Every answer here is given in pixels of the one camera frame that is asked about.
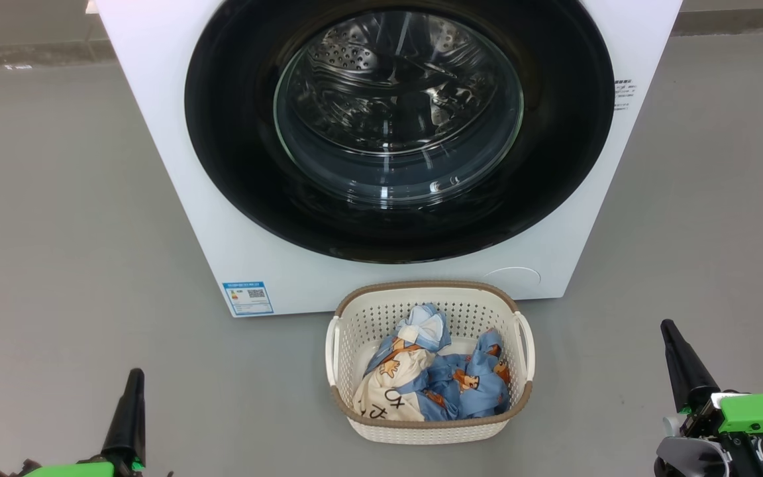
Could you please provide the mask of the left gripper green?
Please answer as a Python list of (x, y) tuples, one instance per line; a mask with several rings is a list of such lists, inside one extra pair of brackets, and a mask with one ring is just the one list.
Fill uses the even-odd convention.
[(131, 369), (104, 440), (102, 456), (50, 466), (25, 459), (19, 471), (6, 473), (0, 469), (0, 476), (145, 476), (144, 387), (143, 370)]

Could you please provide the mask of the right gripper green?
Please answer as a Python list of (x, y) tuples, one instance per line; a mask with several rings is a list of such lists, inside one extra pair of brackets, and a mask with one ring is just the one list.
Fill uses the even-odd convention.
[(763, 393), (720, 392), (671, 319), (660, 324), (676, 411), (656, 449), (656, 476), (763, 476)]

